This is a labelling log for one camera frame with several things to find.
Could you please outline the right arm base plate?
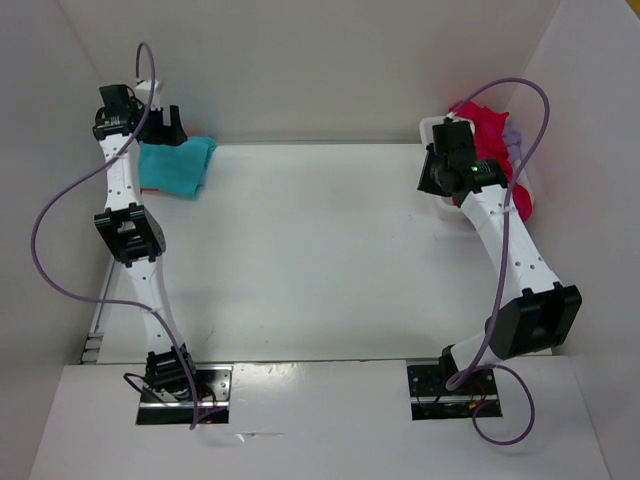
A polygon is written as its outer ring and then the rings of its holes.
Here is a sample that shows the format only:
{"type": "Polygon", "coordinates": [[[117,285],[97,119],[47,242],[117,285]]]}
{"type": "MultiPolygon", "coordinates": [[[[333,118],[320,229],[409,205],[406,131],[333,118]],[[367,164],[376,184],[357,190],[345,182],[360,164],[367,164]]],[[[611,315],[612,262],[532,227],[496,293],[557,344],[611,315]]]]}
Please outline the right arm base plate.
{"type": "Polygon", "coordinates": [[[455,391],[446,389],[446,376],[436,359],[406,364],[414,421],[502,417],[492,371],[474,373],[455,391]]]}

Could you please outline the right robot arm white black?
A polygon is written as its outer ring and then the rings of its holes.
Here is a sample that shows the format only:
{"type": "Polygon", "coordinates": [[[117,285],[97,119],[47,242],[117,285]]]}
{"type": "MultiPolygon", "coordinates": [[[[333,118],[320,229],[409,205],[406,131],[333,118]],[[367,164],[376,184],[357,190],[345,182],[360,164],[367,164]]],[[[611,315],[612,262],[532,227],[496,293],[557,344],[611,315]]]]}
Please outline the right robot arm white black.
{"type": "Polygon", "coordinates": [[[498,274],[483,330],[444,349],[438,380],[462,392],[482,366],[562,345],[582,305],[538,251],[495,160],[476,155],[471,122],[450,115],[420,124],[426,148],[420,191],[449,198],[470,221],[498,274]]]}

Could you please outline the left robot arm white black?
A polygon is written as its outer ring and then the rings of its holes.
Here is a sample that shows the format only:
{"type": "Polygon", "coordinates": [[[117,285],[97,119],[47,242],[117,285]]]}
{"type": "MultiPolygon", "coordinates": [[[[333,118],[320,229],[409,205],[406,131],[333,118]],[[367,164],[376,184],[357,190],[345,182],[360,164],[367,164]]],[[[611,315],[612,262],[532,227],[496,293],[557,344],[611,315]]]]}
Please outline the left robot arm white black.
{"type": "Polygon", "coordinates": [[[145,110],[151,89],[158,81],[141,81],[135,89],[124,84],[99,89],[103,106],[95,115],[93,135],[104,154],[107,198],[94,225],[114,260],[124,267],[142,303],[146,329],[147,360],[143,381],[149,397],[161,401],[170,395],[191,400],[199,387],[199,375],[178,332],[163,280],[162,255],[166,239],[161,226],[140,198],[137,167],[139,144],[177,147],[187,141],[179,107],[164,108],[154,100],[145,110]]]}

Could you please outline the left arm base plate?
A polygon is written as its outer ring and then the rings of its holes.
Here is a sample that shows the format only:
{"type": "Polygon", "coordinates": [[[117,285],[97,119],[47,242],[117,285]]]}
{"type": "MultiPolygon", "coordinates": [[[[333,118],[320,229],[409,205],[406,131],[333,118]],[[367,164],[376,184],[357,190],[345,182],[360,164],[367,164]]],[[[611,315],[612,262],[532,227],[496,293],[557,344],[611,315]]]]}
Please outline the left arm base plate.
{"type": "MultiPolygon", "coordinates": [[[[231,364],[202,364],[197,367],[195,386],[199,425],[228,423],[233,369],[231,364]]],[[[139,394],[137,425],[191,424],[193,400],[188,388],[170,393],[166,389],[152,387],[138,374],[125,373],[123,378],[139,394]]]]}

